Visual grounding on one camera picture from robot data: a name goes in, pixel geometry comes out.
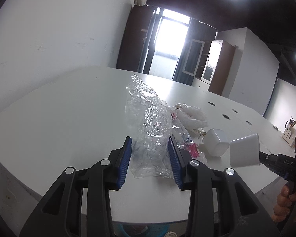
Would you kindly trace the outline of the person's right hand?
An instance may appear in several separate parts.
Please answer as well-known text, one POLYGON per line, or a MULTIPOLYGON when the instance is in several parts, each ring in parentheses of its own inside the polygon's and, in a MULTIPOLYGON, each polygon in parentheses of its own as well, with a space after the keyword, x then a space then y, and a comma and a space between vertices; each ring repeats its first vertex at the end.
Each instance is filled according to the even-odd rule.
POLYGON ((272 221, 275 223, 284 221, 290 214, 290 208, 294 202, 296 202, 296 192, 290 194, 289 187, 285 184, 281 189, 281 193, 277 196, 276 204, 273 208, 274 214, 271 216, 272 221))

